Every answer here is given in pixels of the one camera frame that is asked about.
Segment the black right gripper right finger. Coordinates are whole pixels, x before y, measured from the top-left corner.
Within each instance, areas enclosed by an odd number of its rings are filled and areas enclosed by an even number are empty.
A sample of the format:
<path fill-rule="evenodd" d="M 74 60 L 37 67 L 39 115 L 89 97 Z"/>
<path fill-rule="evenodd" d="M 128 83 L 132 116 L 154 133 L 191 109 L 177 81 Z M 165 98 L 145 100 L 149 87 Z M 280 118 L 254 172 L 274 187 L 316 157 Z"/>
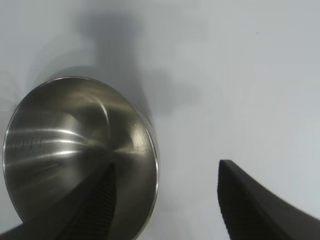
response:
<path fill-rule="evenodd" d="M 217 198 L 232 240 L 318 240 L 319 219 L 284 201 L 231 160 L 220 160 Z"/>

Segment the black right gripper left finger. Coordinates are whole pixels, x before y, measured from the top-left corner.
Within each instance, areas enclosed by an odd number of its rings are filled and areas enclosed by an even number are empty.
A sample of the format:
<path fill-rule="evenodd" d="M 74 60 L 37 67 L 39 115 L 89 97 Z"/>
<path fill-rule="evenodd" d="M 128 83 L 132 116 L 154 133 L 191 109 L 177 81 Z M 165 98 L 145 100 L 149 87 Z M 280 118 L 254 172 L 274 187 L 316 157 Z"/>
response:
<path fill-rule="evenodd" d="M 106 240 L 117 205 L 116 169 L 99 169 L 63 199 L 0 235 L 2 240 Z"/>

